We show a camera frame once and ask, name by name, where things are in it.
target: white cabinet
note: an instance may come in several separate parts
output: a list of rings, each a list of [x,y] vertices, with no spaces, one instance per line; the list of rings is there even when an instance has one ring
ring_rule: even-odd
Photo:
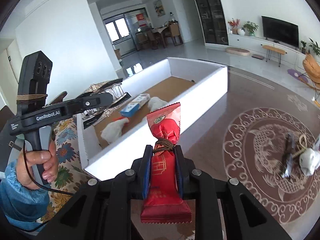
[[[273,46],[269,41],[264,41],[256,38],[251,38],[249,36],[240,35],[228,35],[229,46],[238,47],[243,49],[248,49],[253,53],[258,52],[259,54],[267,54],[267,51],[262,48],[263,45]]]
[[[286,54],[281,56],[282,63],[292,67],[296,65],[302,67],[302,61],[305,58],[301,52],[286,47],[285,45],[277,44],[271,41],[266,41],[258,37],[241,36],[236,34],[228,34],[229,46],[248,49],[254,54],[266,56],[267,50],[263,49],[263,45],[269,45],[275,48],[283,49]],[[272,52],[271,60],[278,61],[278,54]]]
[[[281,59],[292,64],[292,65],[296,65],[298,63],[298,58],[299,58],[299,52],[293,50],[293,49],[290,49],[290,48],[287,48],[285,46],[281,46],[280,44],[275,44],[274,45],[275,48],[278,48],[278,49],[283,49],[285,51],[285,55],[282,55],[281,56]]]

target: tv stand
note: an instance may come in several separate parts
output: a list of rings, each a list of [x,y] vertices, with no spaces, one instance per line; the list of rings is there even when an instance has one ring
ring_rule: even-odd
[[[237,47],[242,49],[249,50],[252,54],[261,55],[267,57],[267,51],[262,46],[268,45],[277,49],[282,49],[285,51],[284,55],[281,55],[281,64],[287,65],[290,68],[295,66],[302,67],[302,62],[305,59],[306,55],[302,54],[296,48],[293,48],[289,45],[284,45],[277,43],[271,39],[265,37],[251,37],[251,36],[241,36],[236,34],[228,34],[229,46]],[[278,58],[275,53],[270,57],[271,60],[277,62]]]

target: blue sleeve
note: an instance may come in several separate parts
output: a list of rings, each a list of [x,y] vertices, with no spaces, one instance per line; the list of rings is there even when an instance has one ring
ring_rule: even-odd
[[[5,170],[0,183],[0,206],[4,214],[14,220],[33,222],[45,215],[49,194],[44,189],[29,190],[17,180],[17,161]]]

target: painting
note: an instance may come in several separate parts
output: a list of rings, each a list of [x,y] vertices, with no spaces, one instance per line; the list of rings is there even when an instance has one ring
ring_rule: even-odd
[[[163,15],[165,15],[165,11],[162,5],[162,1],[161,0],[156,0],[153,2],[153,6],[155,7],[155,10],[157,12],[158,17],[161,17]]]

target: purple mat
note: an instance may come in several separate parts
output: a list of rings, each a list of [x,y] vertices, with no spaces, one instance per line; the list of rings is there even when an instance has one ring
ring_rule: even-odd
[[[299,72],[299,71],[297,71],[297,70],[295,70],[295,69],[292,69],[292,68],[289,68],[289,69],[288,69],[288,74],[289,74],[290,76],[293,76],[296,80],[299,80],[298,76],[302,75],[301,72]],[[301,78],[304,82],[309,83],[308,79],[307,79],[305,76],[301,76],[300,78]]]

